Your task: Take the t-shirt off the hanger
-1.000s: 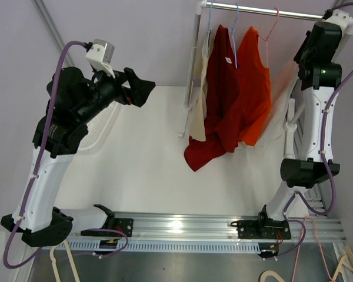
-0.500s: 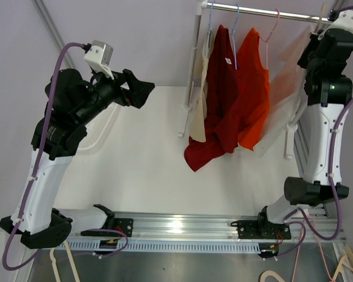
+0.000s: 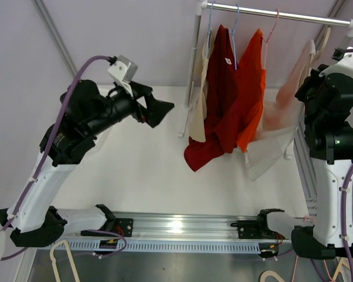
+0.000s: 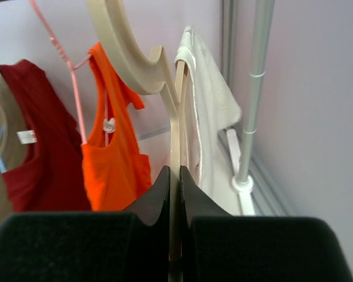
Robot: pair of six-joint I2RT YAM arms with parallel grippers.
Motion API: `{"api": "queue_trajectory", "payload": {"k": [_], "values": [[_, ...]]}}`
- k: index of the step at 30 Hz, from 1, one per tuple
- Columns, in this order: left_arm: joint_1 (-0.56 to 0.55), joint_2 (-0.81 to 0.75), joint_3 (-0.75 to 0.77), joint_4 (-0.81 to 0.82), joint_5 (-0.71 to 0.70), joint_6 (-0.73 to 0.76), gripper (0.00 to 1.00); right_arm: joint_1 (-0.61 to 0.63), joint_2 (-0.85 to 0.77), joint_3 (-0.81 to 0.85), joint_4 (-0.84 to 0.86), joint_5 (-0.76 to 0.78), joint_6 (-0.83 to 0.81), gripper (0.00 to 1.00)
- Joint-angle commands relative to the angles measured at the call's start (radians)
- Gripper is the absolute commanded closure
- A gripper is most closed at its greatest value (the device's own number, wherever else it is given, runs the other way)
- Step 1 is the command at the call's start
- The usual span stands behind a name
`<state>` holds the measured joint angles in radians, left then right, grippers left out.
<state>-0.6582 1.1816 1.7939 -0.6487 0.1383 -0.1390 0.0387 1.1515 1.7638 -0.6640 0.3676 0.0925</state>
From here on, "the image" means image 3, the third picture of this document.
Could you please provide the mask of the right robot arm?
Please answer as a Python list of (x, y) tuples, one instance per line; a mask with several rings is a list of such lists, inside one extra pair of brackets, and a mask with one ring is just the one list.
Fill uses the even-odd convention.
[(295, 97), (304, 104), (305, 141), (316, 177), (317, 216), (310, 226), (281, 209), (261, 210), (256, 231), (290, 239), (303, 258), (353, 258), (353, 48), (337, 48), (333, 65), (313, 69)]

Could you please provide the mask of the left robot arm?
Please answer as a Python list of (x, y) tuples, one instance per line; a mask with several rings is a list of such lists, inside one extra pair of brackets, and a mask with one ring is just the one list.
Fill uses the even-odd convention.
[(57, 209), (52, 206), (58, 190), (95, 147), (100, 133), (128, 116), (151, 128), (158, 126), (174, 104), (157, 100), (152, 88), (130, 82), (133, 93), (121, 86), (106, 96), (92, 80), (80, 80), (69, 99), (55, 137), (49, 128), (39, 145), (38, 160), (45, 157), (14, 219), (14, 208), (0, 209), (0, 224), (13, 229), (10, 239), (17, 247), (47, 247), (60, 237), (80, 233), (83, 236), (107, 236), (116, 228), (116, 217), (104, 204), (88, 209)]

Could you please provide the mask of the white t-shirt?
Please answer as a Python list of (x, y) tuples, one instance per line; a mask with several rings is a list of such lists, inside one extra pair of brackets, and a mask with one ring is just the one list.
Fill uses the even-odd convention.
[(283, 157), (294, 140), (303, 110), (295, 94), (307, 78), (315, 55), (315, 42), (310, 39), (275, 99), (264, 102), (261, 123), (245, 152), (245, 167), (251, 180), (258, 179)]

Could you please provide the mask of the beige plastic hanger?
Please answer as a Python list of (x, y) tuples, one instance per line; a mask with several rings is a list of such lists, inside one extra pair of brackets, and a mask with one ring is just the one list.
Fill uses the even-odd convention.
[(321, 30), (321, 33), (319, 35), (320, 41), (315, 43), (315, 47), (316, 47), (316, 53), (314, 57), (315, 61), (317, 61), (320, 58), (320, 56), (324, 53), (330, 34), (331, 34), (331, 26), (326, 26)]

